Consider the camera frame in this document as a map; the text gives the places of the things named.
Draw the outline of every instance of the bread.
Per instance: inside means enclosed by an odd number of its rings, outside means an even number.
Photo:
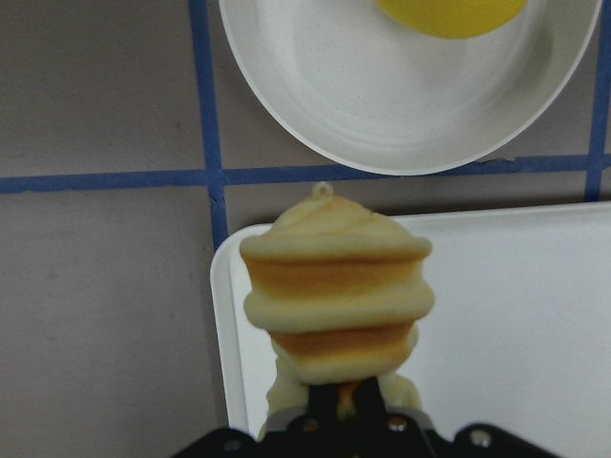
[[[428,240],[334,196],[326,183],[269,231],[243,240],[252,283],[246,316],[269,333],[278,355],[270,411],[302,403],[285,394],[303,398],[307,385],[393,375],[417,341],[415,322],[432,308],[422,278],[431,250]],[[386,385],[396,388],[396,377]],[[413,385],[405,390],[394,397],[417,402]]]

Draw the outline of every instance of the tray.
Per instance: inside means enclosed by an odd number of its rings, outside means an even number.
[[[428,238],[435,306],[399,373],[451,438],[492,422],[562,456],[611,456],[611,202],[395,219]],[[257,435],[275,356],[246,320],[242,239],[218,249],[211,282],[230,425]]]
[[[526,129],[578,65],[601,0],[532,0],[466,40],[411,31],[373,0],[220,0],[242,74],[322,156],[385,175],[481,158]]]

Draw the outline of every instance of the yellow object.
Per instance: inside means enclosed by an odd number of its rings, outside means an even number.
[[[442,38],[470,38],[513,19],[527,0],[376,0],[400,24]]]

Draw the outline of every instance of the metal screw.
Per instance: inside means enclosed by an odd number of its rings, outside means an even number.
[[[493,437],[484,429],[474,429],[469,434],[471,443],[476,447],[488,448],[493,442]]]
[[[303,432],[314,432],[317,431],[320,425],[316,421],[315,418],[306,418],[304,420],[304,424],[302,425]]]
[[[222,445],[222,451],[232,452],[238,451],[242,448],[242,441],[240,439],[229,439]]]
[[[408,428],[408,421],[399,416],[399,415],[391,415],[389,417],[389,429],[392,432],[403,432]]]

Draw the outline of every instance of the cream-colored toy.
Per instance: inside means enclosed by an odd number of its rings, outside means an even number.
[[[277,353],[268,414],[305,406],[308,385],[339,384],[338,415],[347,417],[351,391],[369,377],[387,405],[420,407],[415,386],[394,371],[416,344],[415,321],[432,308],[422,278],[431,249],[327,183],[242,241],[252,282],[246,316]]]

